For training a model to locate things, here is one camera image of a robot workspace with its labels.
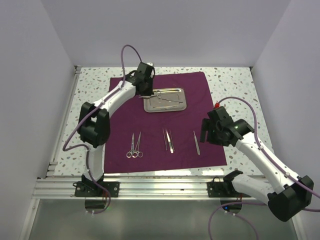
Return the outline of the steel scalpel handle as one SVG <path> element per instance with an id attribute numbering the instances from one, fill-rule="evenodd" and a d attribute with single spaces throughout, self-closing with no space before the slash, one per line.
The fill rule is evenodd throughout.
<path id="1" fill-rule="evenodd" d="M 194 136 L 194 141 L 195 141 L 196 152 L 197 152 L 198 156 L 200 156 L 201 151 L 200 151 L 200 147 L 199 147 L 199 143 L 198 143 L 198 139 L 197 139 L 195 131 L 193 131 L 193 136 Z"/>

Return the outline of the steel instrument tray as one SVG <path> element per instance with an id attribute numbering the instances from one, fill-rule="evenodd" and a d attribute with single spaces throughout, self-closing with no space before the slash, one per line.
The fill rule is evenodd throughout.
<path id="1" fill-rule="evenodd" d="M 184 111 L 187 108 L 185 91 L 182 88 L 159 88 L 151 96 L 140 96 L 147 113 Z"/>

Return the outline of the steel wide tweezers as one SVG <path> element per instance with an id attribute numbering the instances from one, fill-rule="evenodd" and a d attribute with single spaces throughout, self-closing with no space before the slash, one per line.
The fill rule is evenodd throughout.
<path id="1" fill-rule="evenodd" d="M 172 136 L 167 129 L 165 130 L 165 134 L 167 137 L 167 144 L 169 146 L 169 151 L 173 154 L 175 152 L 175 149 L 172 141 Z"/>

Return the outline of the steel forceps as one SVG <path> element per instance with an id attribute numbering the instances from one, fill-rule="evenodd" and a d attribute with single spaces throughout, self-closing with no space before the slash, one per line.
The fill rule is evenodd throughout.
<path id="1" fill-rule="evenodd" d="M 162 133 L 163 133 L 163 138 L 164 138 L 165 150 L 167 151 L 168 150 L 167 137 L 166 137 L 164 128 L 162 128 Z"/>

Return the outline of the purple surgical cloth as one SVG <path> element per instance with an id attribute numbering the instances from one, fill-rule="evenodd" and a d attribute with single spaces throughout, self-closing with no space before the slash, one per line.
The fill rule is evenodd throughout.
<path id="1" fill-rule="evenodd" d="M 203 72 L 157 75 L 154 89 L 182 88 L 187 108 L 183 111 L 148 113 L 138 96 L 125 102 L 110 118 L 110 136 L 105 144 L 106 174 L 206 168 L 226 165 L 222 146 L 199 143 L 197 154 L 194 133 L 200 139 L 201 124 L 213 109 L 208 81 Z M 167 151 L 163 128 L 171 134 L 174 153 Z M 134 133 L 134 148 L 141 133 L 139 150 L 143 157 L 127 158 Z"/>

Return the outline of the steel ring-handled hemostat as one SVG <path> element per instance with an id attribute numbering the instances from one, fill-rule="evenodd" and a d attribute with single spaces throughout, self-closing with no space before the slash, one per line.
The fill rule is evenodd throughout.
<path id="1" fill-rule="evenodd" d="M 140 151 L 140 143 L 141 143 L 141 132 L 139 133 L 138 140 L 137 140 L 135 149 L 133 151 L 133 155 L 132 155 L 133 158 L 142 158 L 143 157 L 143 152 Z"/>

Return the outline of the steel ring-handled scissors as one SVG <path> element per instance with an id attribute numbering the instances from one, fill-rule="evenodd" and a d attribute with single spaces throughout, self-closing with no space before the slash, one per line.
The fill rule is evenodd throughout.
<path id="1" fill-rule="evenodd" d="M 130 145 L 130 150 L 126 153 L 127 158 L 133 158 L 136 157 L 136 152 L 135 152 L 135 134 L 132 134 L 131 137 L 131 145 Z"/>

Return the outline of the steel angled ring scissors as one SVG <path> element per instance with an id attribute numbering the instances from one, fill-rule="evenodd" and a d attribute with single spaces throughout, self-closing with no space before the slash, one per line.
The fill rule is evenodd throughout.
<path id="1" fill-rule="evenodd" d="M 156 92 L 153 92 L 152 95 L 141 95 L 141 96 L 139 96 L 139 98 L 142 98 L 142 99 L 151 99 L 151 98 L 161 99 L 162 93 L 160 91 L 156 91 Z"/>

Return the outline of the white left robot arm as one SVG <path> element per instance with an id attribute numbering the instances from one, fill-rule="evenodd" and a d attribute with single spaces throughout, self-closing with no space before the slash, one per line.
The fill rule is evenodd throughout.
<path id="1" fill-rule="evenodd" d="M 104 175 L 103 148 L 111 134 L 111 117 L 125 102 L 134 96 L 151 96 L 153 94 L 153 65 L 141 62 L 137 69 L 124 76 L 119 83 L 94 103 L 85 102 L 81 106 L 79 128 L 80 140 L 88 144 L 85 160 L 85 173 L 81 182 L 92 196 L 103 193 Z"/>

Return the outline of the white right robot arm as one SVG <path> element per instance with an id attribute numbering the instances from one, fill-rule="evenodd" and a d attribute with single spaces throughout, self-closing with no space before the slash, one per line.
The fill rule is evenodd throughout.
<path id="1" fill-rule="evenodd" d="M 233 146 L 263 173 L 267 182 L 256 180 L 240 170 L 225 175 L 222 181 L 207 183 L 208 196 L 232 197 L 244 194 L 266 204 L 273 215 L 286 222 L 310 205 L 314 182 L 301 177 L 281 162 L 257 137 L 245 120 L 233 121 L 223 106 L 208 112 L 202 120 L 200 142 Z"/>

